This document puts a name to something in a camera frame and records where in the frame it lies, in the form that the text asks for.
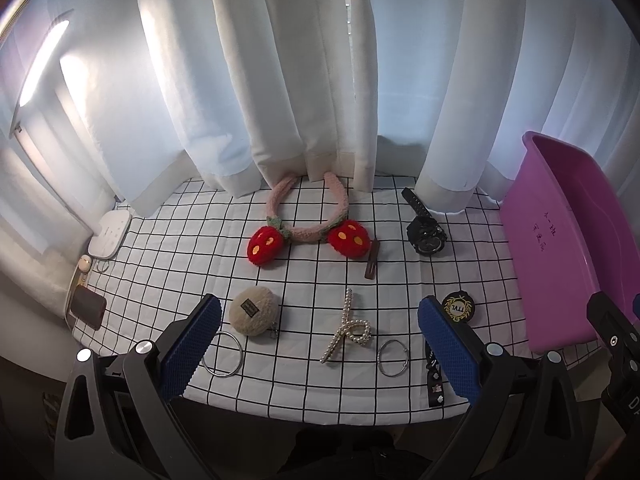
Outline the large silver bangle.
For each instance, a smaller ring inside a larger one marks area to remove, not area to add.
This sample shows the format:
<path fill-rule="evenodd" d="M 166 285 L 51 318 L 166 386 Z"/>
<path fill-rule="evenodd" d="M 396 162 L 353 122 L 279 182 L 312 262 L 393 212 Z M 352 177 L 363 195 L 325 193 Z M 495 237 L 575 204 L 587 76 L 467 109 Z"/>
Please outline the large silver bangle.
<path fill-rule="evenodd" d="M 235 334 L 221 330 L 216 333 L 201 359 L 202 365 L 215 378 L 239 374 L 244 362 L 244 347 Z"/>

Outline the pearl hair claw clip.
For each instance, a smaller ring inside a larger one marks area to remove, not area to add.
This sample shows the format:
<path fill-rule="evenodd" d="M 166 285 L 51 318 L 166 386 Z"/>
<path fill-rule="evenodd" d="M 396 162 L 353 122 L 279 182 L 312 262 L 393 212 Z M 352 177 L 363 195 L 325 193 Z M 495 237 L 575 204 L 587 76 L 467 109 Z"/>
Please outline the pearl hair claw clip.
<path fill-rule="evenodd" d="M 345 290 L 344 304 L 341 314 L 341 323 L 332 336 L 326 350 L 324 350 L 319 362 L 326 364 L 334 351 L 338 348 L 343 340 L 350 340 L 358 346 L 365 346 L 371 339 L 372 328 L 367 320 L 352 318 L 352 289 Z"/>

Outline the strawberry plush headband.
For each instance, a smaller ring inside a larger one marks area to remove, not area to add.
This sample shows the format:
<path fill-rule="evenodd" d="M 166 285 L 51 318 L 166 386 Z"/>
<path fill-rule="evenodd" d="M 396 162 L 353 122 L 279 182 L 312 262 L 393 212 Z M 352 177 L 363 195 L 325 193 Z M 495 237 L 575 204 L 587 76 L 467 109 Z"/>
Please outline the strawberry plush headband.
<path fill-rule="evenodd" d="M 271 189 L 265 204 L 266 224 L 261 226 L 247 244 L 247 258 L 254 266 L 266 266 L 280 255 L 286 244 L 327 242 L 347 259 L 360 259 L 371 249 L 372 240 L 366 228 L 348 218 L 349 200 L 342 181 L 333 172 L 323 175 L 323 183 L 336 200 L 334 214 L 316 226 L 289 226 L 278 215 L 280 203 L 292 190 L 297 177 L 287 174 Z"/>

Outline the pink plastic bin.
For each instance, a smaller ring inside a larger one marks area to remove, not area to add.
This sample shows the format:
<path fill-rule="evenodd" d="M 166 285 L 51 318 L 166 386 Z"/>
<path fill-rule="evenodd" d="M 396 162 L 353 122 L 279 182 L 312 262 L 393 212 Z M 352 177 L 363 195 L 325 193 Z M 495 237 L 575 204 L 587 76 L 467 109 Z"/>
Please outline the pink plastic bin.
<path fill-rule="evenodd" d="M 592 341 L 587 304 L 605 292 L 634 317 L 639 248 L 610 182 L 573 145 L 533 131 L 500 207 L 522 298 L 529 348 L 542 353 Z"/>

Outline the dark red phone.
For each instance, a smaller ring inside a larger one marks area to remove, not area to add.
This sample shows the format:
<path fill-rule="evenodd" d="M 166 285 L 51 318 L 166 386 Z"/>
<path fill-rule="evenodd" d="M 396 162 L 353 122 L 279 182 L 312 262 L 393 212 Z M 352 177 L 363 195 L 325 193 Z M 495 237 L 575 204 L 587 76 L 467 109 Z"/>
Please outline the dark red phone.
<path fill-rule="evenodd" d="M 102 326 L 106 298 L 84 285 L 78 285 L 74 290 L 72 300 L 70 300 L 70 310 L 75 318 L 93 330 L 98 330 Z"/>

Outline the black gold round badge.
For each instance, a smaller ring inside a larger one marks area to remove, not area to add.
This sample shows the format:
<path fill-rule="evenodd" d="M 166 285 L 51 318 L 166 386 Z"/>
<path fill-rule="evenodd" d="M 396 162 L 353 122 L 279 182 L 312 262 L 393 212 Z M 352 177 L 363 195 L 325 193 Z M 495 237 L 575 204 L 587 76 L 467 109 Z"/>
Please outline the black gold round badge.
<path fill-rule="evenodd" d="M 456 323 L 469 323 L 476 309 L 476 304 L 472 296 L 465 290 L 450 292 L 444 300 L 442 307 L 449 317 Z"/>

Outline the small cream round gadget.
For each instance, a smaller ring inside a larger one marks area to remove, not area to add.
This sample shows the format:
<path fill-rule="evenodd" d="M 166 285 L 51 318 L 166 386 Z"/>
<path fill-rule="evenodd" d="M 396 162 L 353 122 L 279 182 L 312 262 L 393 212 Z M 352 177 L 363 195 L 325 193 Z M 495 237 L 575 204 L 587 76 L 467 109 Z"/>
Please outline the small cream round gadget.
<path fill-rule="evenodd" d="M 82 255 L 78 260 L 77 266 L 82 273 L 88 273 L 91 270 L 92 259 L 88 255 Z"/>

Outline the beige fluffy round pouch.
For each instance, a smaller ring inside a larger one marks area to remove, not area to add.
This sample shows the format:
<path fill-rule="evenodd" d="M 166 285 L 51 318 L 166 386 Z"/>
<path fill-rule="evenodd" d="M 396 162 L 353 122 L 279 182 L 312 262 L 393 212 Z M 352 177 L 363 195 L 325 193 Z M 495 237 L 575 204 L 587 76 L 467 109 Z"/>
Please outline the beige fluffy round pouch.
<path fill-rule="evenodd" d="M 229 323 L 239 334 L 247 337 L 259 336 L 277 325 L 277 298 L 267 287 L 249 287 L 231 301 L 228 317 Z"/>

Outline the white flat device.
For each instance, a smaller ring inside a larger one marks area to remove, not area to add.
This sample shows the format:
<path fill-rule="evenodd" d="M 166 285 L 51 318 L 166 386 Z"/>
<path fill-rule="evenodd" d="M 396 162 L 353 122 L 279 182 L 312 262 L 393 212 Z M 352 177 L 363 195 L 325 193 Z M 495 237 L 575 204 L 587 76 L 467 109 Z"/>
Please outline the white flat device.
<path fill-rule="evenodd" d="M 124 241 L 131 221 L 127 209 L 114 209 L 101 218 L 98 235 L 91 237 L 88 255 L 93 259 L 110 260 Z"/>

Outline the black wrist watch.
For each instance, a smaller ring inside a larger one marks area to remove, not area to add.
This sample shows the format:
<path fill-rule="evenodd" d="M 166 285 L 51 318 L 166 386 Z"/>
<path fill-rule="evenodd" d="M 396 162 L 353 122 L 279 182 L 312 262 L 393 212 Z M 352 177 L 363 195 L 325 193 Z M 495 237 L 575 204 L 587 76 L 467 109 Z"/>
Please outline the black wrist watch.
<path fill-rule="evenodd" d="M 404 188 L 401 196 L 416 213 L 407 226 L 407 236 L 413 249 L 421 256 L 431 257 L 444 249 L 447 234 L 437 220 L 410 188 Z"/>

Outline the brown snap hair clip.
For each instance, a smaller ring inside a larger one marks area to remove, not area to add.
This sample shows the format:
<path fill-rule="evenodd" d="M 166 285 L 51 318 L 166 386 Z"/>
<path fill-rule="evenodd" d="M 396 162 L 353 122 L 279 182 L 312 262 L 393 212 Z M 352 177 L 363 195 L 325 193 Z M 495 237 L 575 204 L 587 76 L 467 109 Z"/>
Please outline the brown snap hair clip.
<path fill-rule="evenodd" d="M 378 253 L 380 252 L 380 242 L 378 240 L 372 240 L 366 270 L 364 271 L 364 277 L 367 280 L 374 280 L 376 277 L 376 269 L 378 268 Z"/>

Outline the white grid tablecloth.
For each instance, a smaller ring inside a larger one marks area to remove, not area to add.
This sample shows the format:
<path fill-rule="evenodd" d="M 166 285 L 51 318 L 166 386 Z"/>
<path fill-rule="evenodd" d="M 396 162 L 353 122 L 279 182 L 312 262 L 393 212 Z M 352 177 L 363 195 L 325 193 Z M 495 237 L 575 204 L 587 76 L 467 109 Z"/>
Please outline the white grid tablecloth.
<path fill-rule="evenodd" d="M 406 233 L 413 212 L 401 192 L 411 185 L 408 177 L 379 177 L 371 192 L 349 195 L 350 216 L 381 244 L 376 277 L 367 280 L 364 260 L 344 258 L 326 243 L 288 246 L 270 266 L 253 266 L 246 246 L 264 222 L 268 190 L 235 198 L 187 180 L 157 211 L 134 216 L 117 255 L 93 266 L 87 285 L 106 298 L 102 326 L 77 323 L 74 337 L 104 356 L 126 352 L 185 318 L 204 295 L 228 306 L 243 290 L 264 286 L 280 304 L 276 328 L 247 338 L 222 324 L 243 344 L 242 368 L 215 378 L 200 365 L 186 388 L 189 399 L 330 425 L 405 425 L 456 416 L 466 404 L 451 389 L 439 408 L 427 399 L 420 300 L 465 290 L 476 304 L 471 326 L 477 335 L 530 356 L 521 295 L 497 204 L 478 192 L 465 211 L 442 214 L 447 245 L 424 258 Z M 322 364 L 348 288 L 352 318 L 371 324 L 371 339 L 365 346 L 343 340 Z"/>

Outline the white curtain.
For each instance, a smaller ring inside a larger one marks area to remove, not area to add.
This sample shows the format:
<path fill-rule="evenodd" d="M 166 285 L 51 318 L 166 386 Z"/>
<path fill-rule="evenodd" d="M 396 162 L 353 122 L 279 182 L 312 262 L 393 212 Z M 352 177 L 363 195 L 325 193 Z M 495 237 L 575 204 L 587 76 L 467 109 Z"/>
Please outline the white curtain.
<path fill-rule="evenodd" d="M 28 0 L 1 40 L 1 127 L 76 133 L 77 203 L 150 212 L 189 169 L 243 195 L 294 172 L 501 200 L 537 130 L 639 213 L 639 46 L 612 0 Z"/>

